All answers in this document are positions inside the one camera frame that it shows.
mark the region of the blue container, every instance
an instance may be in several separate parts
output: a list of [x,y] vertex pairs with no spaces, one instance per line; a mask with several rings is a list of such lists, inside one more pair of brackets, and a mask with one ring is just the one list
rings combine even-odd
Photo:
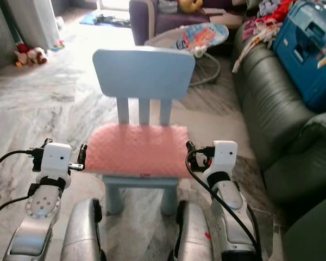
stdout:
[[297,2],[280,29],[274,51],[308,108],[326,111],[326,5]]

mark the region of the pink seat cushion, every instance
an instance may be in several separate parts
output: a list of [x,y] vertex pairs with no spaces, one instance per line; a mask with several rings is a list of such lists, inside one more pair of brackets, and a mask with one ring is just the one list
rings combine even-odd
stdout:
[[89,140],[86,171],[127,177],[189,178],[186,127],[105,125]]

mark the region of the chair leg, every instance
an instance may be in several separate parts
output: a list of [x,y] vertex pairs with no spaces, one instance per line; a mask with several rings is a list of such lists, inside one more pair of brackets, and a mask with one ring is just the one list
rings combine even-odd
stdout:
[[162,201],[161,201],[161,212],[164,215],[170,216],[175,214],[178,207],[178,193],[177,185],[164,189]]
[[106,211],[111,215],[122,212],[124,204],[121,198],[120,189],[112,184],[105,184]]

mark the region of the chair backrest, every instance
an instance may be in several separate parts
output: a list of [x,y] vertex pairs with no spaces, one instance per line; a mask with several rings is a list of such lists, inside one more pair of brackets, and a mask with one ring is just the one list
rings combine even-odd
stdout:
[[182,99],[195,59],[174,49],[136,46],[99,49],[93,55],[102,92],[117,98],[119,123],[129,123],[128,98],[139,99],[139,123],[149,124],[150,99],[161,100],[160,124],[169,125],[172,99]]

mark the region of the marble floor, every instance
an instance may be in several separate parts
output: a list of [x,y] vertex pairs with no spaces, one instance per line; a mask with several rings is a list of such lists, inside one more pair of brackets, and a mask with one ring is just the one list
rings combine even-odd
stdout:
[[[61,31],[66,48],[48,54],[42,66],[8,66],[0,70],[0,157],[12,150],[40,146],[46,137],[68,143],[76,159],[80,144],[87,142],[98,126],[117,121],[116,100],[104,96],[92,65],[98,48],[133,46],[130,29],[79,24],[88,10],[72,9],[65,15]],[[264,260],[282,260],[281,212],[268,199],[256,159],[234,92],[228,58],[218,58],[222,71],[213,84],[190,88],[184,99],[174,101],[171,124],[187,126],[197,146],[213,140],[234,140],[239,145],[234,179],[255,210],[259,223]],[[196,71],[194,77],[201,77]],[[138,122],[138,104],[130,100],[131,122]],[[158,121],[159,102],[151,101],[151,123]],[[12,156],[0,166],[0,204],[24,196],[35,173],[26,156]],[[124,189],[126,205],[118,216],[106,216],[104,185],[91,173],[72,173],[71,186],[62,197],[60,218],[47,260],[58,260],[68,217],[73,205],[89,197],[101,199],[102,248],[108,260],[166,260],[175,243],[174,217],[160,213],[161,190]],[[210,196],[196,182],[179,183],[180,199],[197,202],[203,208],[214,245],[215,260],[220,259],[215,219],[210,211]],[[23,217],[23,204],[17,203],[0,213],[0,258]]]

